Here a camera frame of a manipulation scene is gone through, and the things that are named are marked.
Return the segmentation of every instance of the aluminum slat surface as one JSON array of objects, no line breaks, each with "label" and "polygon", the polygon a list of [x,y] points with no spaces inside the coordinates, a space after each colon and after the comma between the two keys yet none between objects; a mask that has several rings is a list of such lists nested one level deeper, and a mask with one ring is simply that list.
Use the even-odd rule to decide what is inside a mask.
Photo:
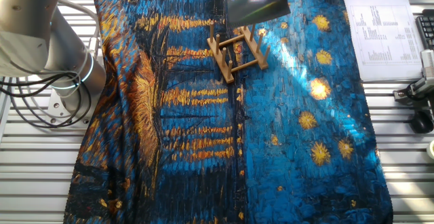
[{"label": "aluminum slat surface", "polygon": [[[95,10],[94,0],[69,1]],[[410,4],[415,15],[420,15],[424,8],[434,8],[434,0],[410,0]],[[60,10],[87,45],[94,32],[94,21],[64,5],[60,5]],[[434,224],[434,160],[425,152],[427,144],[434,140],[434,132],[415,135],[404,123],[413,114],[413,106],[401,105],[392,97],[393,90],[405,88],[408,83],[370,82],[363,87],[392,197],[394,222]],[[44,109],[48,107],[50,94],[51,90],[46,90],[36,97]],[[17,103],[23,114],[36,121],[22,101],[18,99]],[[9,110],[0,142],[0,224],[62,222],[84,133],[85,130],[39,130],[22,121],[13,109]]]}]

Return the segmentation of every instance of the cable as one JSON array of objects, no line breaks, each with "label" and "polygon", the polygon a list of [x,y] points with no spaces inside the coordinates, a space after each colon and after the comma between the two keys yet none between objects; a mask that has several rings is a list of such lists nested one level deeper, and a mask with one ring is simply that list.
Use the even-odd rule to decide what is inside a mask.
[{"label": "cable", "polygon": [[[20,92],[20,94],[21,95],[23,95],[23,92],[22,92],[22,88],[21,87],[18,87],[18,90],[19,90],[19,92]],[[62,122],[61,124],[58,124],[58,125],[54,125],[54,124],[51,124],[51,123],[49,123],[49,122],[47,122],[47,121],[45,121],[44,119],[42,119],[41,117],[39,117],[33,110],[32,110],[32,108],[31,108],[31,106],[27,103],[27,100],[25,99],[25,98],[22,98],[22,101],[24,102],[24,104],[26,105],[26,107],[27,107],[27,109],[36,117],[36,118],[38,118],[41,122],[43,122],[43,123],[45,123],[45,124],[47,124],[47,125],[49,125],[49,126],[51,126],[51,127],[58,127],[58,126],[63,126],[63,125],[65,125],[66,123],[68,123],[72,118],[74,118],[74,116],[78,113],[78,111],[80,110],[80,106],[81,106],[81,93],[79,93],[79,102],[78,102],[78,105],[77,105],[77,108],[75,109],[75,111],[74,111],[74,113],[65,121],[65,122]]]},{"label": "cable", "polygon": [[10,61],[10,64],[12,64],[15,68],[17,68],[17,69],[19,69],[19,70],[21,70],[21,71],[27,72],[27,73],[29,73],[29,74],[31,74],[31,75],[50,75],[50,74],[58,74],[58,75],[59,75],[59,74],[68,74],[68,75],[70,75],[71,73],[73,73],[73,75],[74,75],[74,78],[73,78],[73,79],[65,80],[65,81],[62,81],[62,82],[74,81],[74,80],[79,76],[79,74],[78,74],[76,71],[46,71],[46,72],[35,72],[35,71],[30,71],[30,70],[27,70],[27,69],[22,68],[22,67],[19,66],[18,64],[14,63],[12,60]]},{"label": "cable", "polygon": [[86,91],[86,93],[87,93],[87,96],[88,96],[88,98],[89,98],[89,105],[87,106],[87,109],[85,110],[85,112],[84,112],[84,114],[80,117],[80,118],[78,118],[75,122],[71,122],[71,123],[69,123],[68,124],[68,122],[70,122],[71,121],[71,118],[73,118],[76,114],[77,114],[77,112],[78,112],[78,110],[79,110],[79,108],[80,108],[80,106],[81,106],[81,92],[80,92],[80,90],[79,90],[79,97],[80,97],[80,99],[79,99],[79,106],[77,106],[77,109],[76,109],[76,111],[71,115],[71,117],[69,117],[65,122],[62,122],[62,123],[60,123],[60,124],[58,124],[58,125],[54,125],[54,124],[51,124],[51,123],[49,123],[49,122],[47,122],[47,121],[45,121],[44,119],[42,119],[42,118],[40,118],[38,115],[35,115],[35,113],[33,113],[34,111],[31,109],[31,107],[30,106],[28,106],[28,104],[26,104],[26,106],[27,106],[27,108],[33,113],[33,115],[35,115],[39,120],[41,120],[43,123],[45,123],[45,124],[47,124],[48,126],[41,126],[41,125],[38,125],[38,124],[35,124],[35,123],[33,123],[33,122],[30,122],[27,118],[25,118],[25,116],[23,116],[23,114],[21,114],[21,112],[20,112],[20,110],[18,109],[18,107],[16,106],[16,102],[15,102],[15,98],[14,97],[11,97],[11,102],[12,102],[12,105],[14,106],[14,109],[15,109],[15,111],[16,111],[16,113],[26,122],[26,123],[28,123],[28,124],[30,124],[30,125],[32,125],[32,126],[34,126],[34,127],[37,127],[37,128],[62,128],[62,127],[67,127],[67,126],[71,126],[71,125],[73,125],[73,124],[76,124],[77,122],[79,122],[79,121],[81,121],[86,115],[87,115],[87,112],[89,112],[89,110],[90,110],[90,107],[91,107],[91,105],[92,105],[92,97],[91,97],[91,95],[90,95],[90,92],[89,92],[89,90],[88,90],[88,88],[87,88],[87,86],[83,83],[83,88],[84,88],[84,90]]},{"label": "cable", "polygon": [[99,28],[99,19],[98,16],[93,13],[91,10],[89,10],[86,7],[83,7],[82,5],[73,3],[71,1],[68,0],[59,0],[59,3],[64,4],[65,6],[71,7],[75,10],[79,10],[85,14],[88,14],[90,16],[90,18],[93,18],[96,22],[96,28],[95,28],[95,32],[94,32],[94,36],[93,37],[98,37],[100,34],[100,28]]},{"label": "cable", "polygon": [[[28,93],[31,93],[30,86],[27,87],[27,92],[28,92]],[[34,96],[30,97],[30,99],[31,99],[32,102],[35,104],[36,108],[38,108],[38,110],[40,110],[40,112],[44,113],[46,116],[50,116],[50,117],[53,117],[53,118],[60,118],[60,119],[61,119],[61,118],[68,118],[68,117],[70,116],[70,115],[53,115],[53,114],[51,114],[51,113],[48,113],[47,111],[45,111],[45,109],[42,109],[42,108],[39,106],[39,104],[38,104],[38,102],[36,101],[36,99],[35,99]]]},{"label": "cable", "polygon": [[42,84],[42,83],[47,82],[47,81],[53,83],[53,82],[57,81],[58,79],[63,78],[65,76],[67,76],[67,75],[66,74],[58,74],[58,75],[53,75],[51,77],[48,77],[48,78],[45,78],[45,79],[42,79],[42,80],[39,80],[39,81],[31,81],[31,82],[28,82],[28,83],[10,83],[10,82],[2,82],[2,81],[0,81],[0,85],[3,85],[3,86],[31,86],[31,85],[39,85],[39,84]]},{"label": "cable", "polygon": [[[0,92],[3,92],[11,97],[15,97],[15,98],[26,98],[29,96],[34,96],[40,92],[42,92],[44,89],[46,89],[49,85],[53,84],[54,82],[56,82],[56,80],[62,78],[63,76],[57,77],[56,79],[51,80],[50,82],[48,82],[47,84],[45,84],[42,88],[38,89],[36,92],[32,92],[30,94],[14,94],[12,92],[10,92],[9,90],[5,90],[3,88],[0,88]],[[19,83],[12,83],[14,86],[18,86],[18,87],[22,87],[22,86],[28,86],[28,85],[22,85]]]}]

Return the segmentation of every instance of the paper sheet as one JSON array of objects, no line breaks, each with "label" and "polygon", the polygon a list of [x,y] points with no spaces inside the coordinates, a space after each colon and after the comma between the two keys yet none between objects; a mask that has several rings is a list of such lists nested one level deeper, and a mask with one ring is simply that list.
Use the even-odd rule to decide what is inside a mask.
[{"label": "paper sheet", "polygon": [[345,0],[363,81],[421,77],[422,41],[408,0]]}]

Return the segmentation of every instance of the blue ring light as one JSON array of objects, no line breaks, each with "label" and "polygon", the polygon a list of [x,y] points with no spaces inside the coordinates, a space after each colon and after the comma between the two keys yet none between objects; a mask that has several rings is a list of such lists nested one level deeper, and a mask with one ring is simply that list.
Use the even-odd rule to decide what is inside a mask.
[{"label": "blue ring light", "polygon": [[[90,60],[91,60],[92,62],[90,63],[90,69],[89,69],[89,72],[87,72],[86,76],[81,80],[81,82],[84,82],[87,78],[89,78],[90,73],[92,73],[92,70],[94,69],[94,57],[93,57],[92,55],[90,56]],[[52,86],[52,88],[54,88],[54,89],[65,90],[65,89],[75,88],[75,87],[78,86],[78,85],[79,85],[79,84],[76,83],[75,85],[71,85],[71,86],[69,86],[69,87],[65,87],[65,88],[58,88],[58,87],[55,87],[55,86]]]}]

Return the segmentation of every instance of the van gogh painting print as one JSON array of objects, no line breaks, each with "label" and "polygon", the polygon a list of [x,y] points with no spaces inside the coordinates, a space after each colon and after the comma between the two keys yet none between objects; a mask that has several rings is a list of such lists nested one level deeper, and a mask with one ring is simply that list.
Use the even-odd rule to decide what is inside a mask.
[{"label": "van gogh painting print", "polygon": [[107,82],[64,222],[392,223],[343,0],[289,2],[228,85],[226,0],[95,0]]}]

